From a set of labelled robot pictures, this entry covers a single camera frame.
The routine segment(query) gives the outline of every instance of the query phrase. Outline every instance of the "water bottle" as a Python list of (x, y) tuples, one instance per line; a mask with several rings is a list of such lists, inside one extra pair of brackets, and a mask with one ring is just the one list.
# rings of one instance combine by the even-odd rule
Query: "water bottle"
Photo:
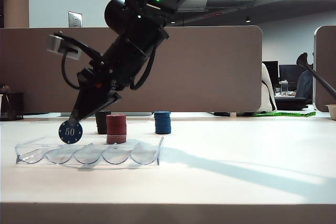
[(284, 81), (280, 81), (280, 92), (281, 95), (288, 95), (288, 81), (284, 80)]

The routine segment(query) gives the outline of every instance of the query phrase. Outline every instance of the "desk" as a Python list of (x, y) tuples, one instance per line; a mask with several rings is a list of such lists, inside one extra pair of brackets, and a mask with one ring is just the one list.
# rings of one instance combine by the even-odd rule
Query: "desk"
[[(57, 134), (64, 118), (1, 122), (2, 221), (334, 223), (336, 121), (328, 115), (172, 113), (160, 166), (140, 169), (16, 165), (15, 144)], [(153, 134), (148, 119), (128, 132)], [(82, 126), (96, 132), (93, 118)]]

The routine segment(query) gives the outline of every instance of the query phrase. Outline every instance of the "red chip stack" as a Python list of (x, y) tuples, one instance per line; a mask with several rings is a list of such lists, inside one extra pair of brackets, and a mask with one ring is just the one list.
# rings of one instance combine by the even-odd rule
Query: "red chip stack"
[(108, 144), (121, 144), (126, 142), (126, 115), (110, 114), (106, 116)]

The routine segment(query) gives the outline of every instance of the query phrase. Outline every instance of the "ceiling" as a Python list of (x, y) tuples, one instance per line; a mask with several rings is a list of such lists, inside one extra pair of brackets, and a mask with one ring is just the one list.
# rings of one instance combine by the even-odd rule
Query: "ceiling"
[(187, 0), (170, 25), (253, 25), (330, 10), (336, 0)]

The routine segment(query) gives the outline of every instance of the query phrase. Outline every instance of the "gray partition wall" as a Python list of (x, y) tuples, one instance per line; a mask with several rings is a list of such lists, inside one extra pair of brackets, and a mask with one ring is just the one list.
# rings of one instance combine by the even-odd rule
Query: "gray partition wall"
[[(46, 51), (61, 30), (105, 52), (117, 38), (109, 28), (1, 29), (0, 83), (24, 92), (26, 112), (69, 112), (78, 94), (61, 74), (61, 55)], [(120, 92), (112, 111), (254, 111), (260, 107), (261, 37), (256, 26), (169, 27), (152, 71), (138, 90)], [(70, 79), (89, 57), (67, 59)]]
[[(336, 26), (321, 26), (315, 31), (314, 70), (336, 89)], [(313, 103), (323, 112), (328, 112), (327, 104), (336, 104), (315, 78)]]

